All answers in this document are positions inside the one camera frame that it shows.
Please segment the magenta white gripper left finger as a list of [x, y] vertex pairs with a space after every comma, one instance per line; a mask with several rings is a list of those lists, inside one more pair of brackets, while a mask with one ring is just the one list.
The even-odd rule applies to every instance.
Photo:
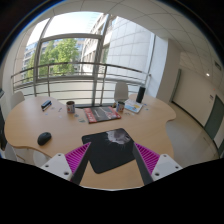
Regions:
[[90, 157], [90, 145], [91, 143], [86, 143], [67, 154], [57, 153], [41, 168], [79, 185]]

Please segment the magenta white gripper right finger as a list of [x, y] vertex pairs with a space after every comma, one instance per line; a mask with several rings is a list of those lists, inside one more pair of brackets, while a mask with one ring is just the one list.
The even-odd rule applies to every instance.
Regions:
[[182, 169], [168, 154], [159, 155], [137, 143], [133, 145], [133, 155], [145, 185]]

